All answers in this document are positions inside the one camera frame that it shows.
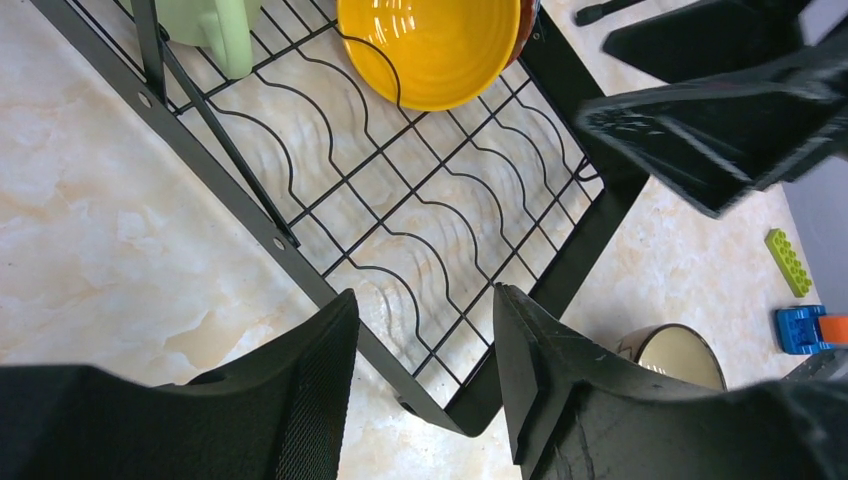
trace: mug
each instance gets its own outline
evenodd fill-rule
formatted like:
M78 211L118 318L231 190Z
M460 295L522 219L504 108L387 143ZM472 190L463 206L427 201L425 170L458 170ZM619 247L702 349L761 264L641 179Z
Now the mug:
M131 0L121 4L132 12ZM262 0L156 0L156 16L171 40L209 47L228 78L242 78L253 69L250 29Z

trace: green lego brick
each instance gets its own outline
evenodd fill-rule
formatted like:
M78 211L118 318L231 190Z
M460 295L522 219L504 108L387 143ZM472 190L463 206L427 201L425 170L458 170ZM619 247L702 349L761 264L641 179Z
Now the green lego brick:
M771 229L769 234L766 235L766 246L795 297L803 298L807 296L810 293L810 287L813 286L813 281L810 280L807 271L801 268L798 255L795 250L792 250L792 244L786 239L786 232L779 228Z

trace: yellow bowl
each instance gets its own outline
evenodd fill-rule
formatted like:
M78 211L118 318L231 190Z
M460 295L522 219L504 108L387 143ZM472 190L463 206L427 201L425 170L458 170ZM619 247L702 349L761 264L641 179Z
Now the yellow bowl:
M400 104L436 111L483 93L506 66L518 35L520 0L338 0L339 27L391 60ZM397 101L397 80L374 48L345 40L371 88Z

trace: dish rack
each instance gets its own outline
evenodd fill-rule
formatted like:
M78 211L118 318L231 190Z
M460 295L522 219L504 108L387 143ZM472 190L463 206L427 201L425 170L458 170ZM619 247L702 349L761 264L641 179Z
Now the dish rack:
M603 93L544 9L483 95L421 113L361 81L332 0L266 0L240 80L167 43L152 0L32 3L318 307L356 291L359 351L457 433L502 405L493 286L561 316L647 180L572 127Z

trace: marble countertop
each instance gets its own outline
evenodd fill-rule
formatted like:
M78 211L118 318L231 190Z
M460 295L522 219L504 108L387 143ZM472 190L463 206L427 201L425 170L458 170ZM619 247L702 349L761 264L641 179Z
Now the marble countertop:
M543 2L607 94L658 85L599 46L610 30L687 2L646 0L577 29L570 15L589 3ZM179 383L315 311L26 1L0 4L0 82L0 363L86 362ZM585 208L575 202L566 210ZM769 314L799 302L763 244L773 227L797 240L780 187L711 220L651 180L562 320L608 347L641 326L685 323L714 348L730 387L782 376L800 357L779 352ZM803 300L817 301L815 291ZM358 357L340 478L519 478L508 452L502 414L475 439L425 424Z

